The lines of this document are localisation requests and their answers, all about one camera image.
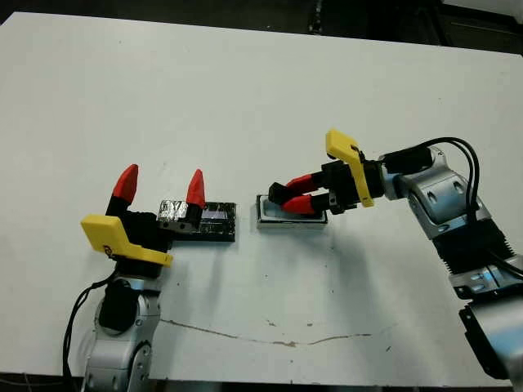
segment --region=crack on table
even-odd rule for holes
[[[188,329],[192,329],[192,330],[195,330],[195,331],[198,331],[198,332],[211,333],[213,335],[227,337],[229,339],[237,339],[239,341],[250,341],[252,343],[261,343],[261,344],[265,344],[265,345],[283,345],[285,347],[290,347],[290,348],[293,348],[293,349],[298,347],[299,345],[318,345],[320,343],[325,343],[326,341],[334,341],[334,340],[337,340],[337,339],[352,339],[354,337],[371,337],[371,336],[373,336],[372,333],[352,333],[350,335],[329,336],[329,337],[325,337],[324,339],[319,339],[318,341],[264,341],[264,340],[253,339],[253,338],[250,338],[250,337],[244,337],[244,336],[240,336],[240,335],[231,335],[229,333],[213,331],[212,329],[196,327],[194,325],[179,323],[179,322],[174,321],[174,320],[166,320],[164,318],[161,318],[160,321],[162,323],[175,325],[177,327],[188,328]],[[390,327],[383,328],[380,332],[378,332],[378,335],[381,335],[382,333],[384,333],[385,331],[391,329],[392,327],[395,327],[396,325],[397,325],[397,323],[391,325]]]

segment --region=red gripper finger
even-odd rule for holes
[[[318,186],[312,180],[311,174],[305,174],[304,176],[290,180],[287,183],[287,188],[292,189],[298,194],[304,194],[306,192],[317,190]]]
[[[194,172],[193,178],[189,183],[186,201],[188,203],[196,204],[200,208],[205,207],[205,189],[203,187],[203,173],[199,169],[197,169]]]
[[[132,164],[122,173],[114,186],[113,196],[122,198],[129,204],[132,203],[138,183],[138,165]]]
[[[284,203],[281,206],[281,209],[286,212],[291,212],[292,214],[311,215],[315,213],[315,210],[311,205],[311,199],[312,196],[309,194],[297,196],[296,198],[291,198],[289,201]]]

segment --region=black cable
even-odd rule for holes
[[[65,329],[64,334],[64,345],[62,347],[62,372],[65,379],[65,384],[69,385],[71,390],[73,390],[74,392],[78,392],[78,388],[74,383],[73,375],[71,374],[71,369],[69,368],[69,351],[71,348],[71,336],[73,335],[74,317],[76,316],[76,313],[83,305],[83,303],[87,300],[89,292],[96,288],[105,286],[114,278],[115,275],[116,271],[113,271],[113,273],[104,280],[101,280],[100,282],[94,282],[91,286],[84,289],[74,302],[73,310],[71,311],[71,315],[69,316],[69,322],[67,323],[67,328]]]
[[[523,269],[519,269],[515,267],[514,265],[507,263],[504,259],[496,255],[494,252],[492,252],[490,249],[487,249],[487,252],[494,258],[492,264],[494,264],[496,267],[500,268],[501,270],[505,270],[509,272],[510,274],[514,275],[515,277],[519,279],[523,279]]]
[[[468,162],[468,181],[467,181],[467,191],[465,192],[465,210],[467,211],[467,221],[473,222],[476,221],[475,217],[476,214],[474,213],[473,207],[472,207],[472,200],[471,200],[471,189],[472,189],[472,181],[473,176],[476,173],[476,170],[474,168],[474,164],[472,162],[472,159],[468,152],[459,144],[454,141],[449,142],[454,147],[457,147],[463,155],[465,155],[465,158],[467,158]]]

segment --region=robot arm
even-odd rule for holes
[[[137,392],[149,390],[152,341],[160,319],[160,274],[171,265],[167,254],[178,235],[197,232],[206,207],[203,175],[197,170],[184,202],[164,201],[168,216],[159,221],[151,212],[130,212],[138,166],[118,179],[107,212],[89,215],[82,227],[94,250],[116,261],[106,280],[94,283],[78,298],[64,339],[64,376],[73,390],[67,359],[73,318],[93,288],[107,285],[95,316],[96,339],[87,361],[82,391]]]
[[[471,165],[469,180],[449,169],[438,141],[457,145]],[[515,255],[477,198],[479,164],[464,140],[440,138],[415,148],[366,160],[355,140],[341,132],[327,134],[327,153],[338,160],[287,185],[274,183],[269,199],[286,212],[339,214],[373,199],[406,198],[426,236],[449,269],[459,298],[471,300],[459,312],[465,336],[487,374],[523,382],[523,257]],[[323,187],[326,194],[309,195]]]

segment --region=white table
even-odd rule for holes
[[[454,135],[476,147],[481,197],[522,251],[520,56],[35,14],[0,27],[0,56],[0,371],[60,374],[74,298],[114,265],[79,221],[138,163],[135,211],[183,198],[196,167],[208,200],[238,203],[235,243],[172,250],[162,319],[191,327],[159,324],[151,377],[505,385],[465,341],[464,302],[405,201],[307,233],[258,231],[253,205],[328,161],[331,126],[368,158]],[[102,294],[77,317],[73,374]]]

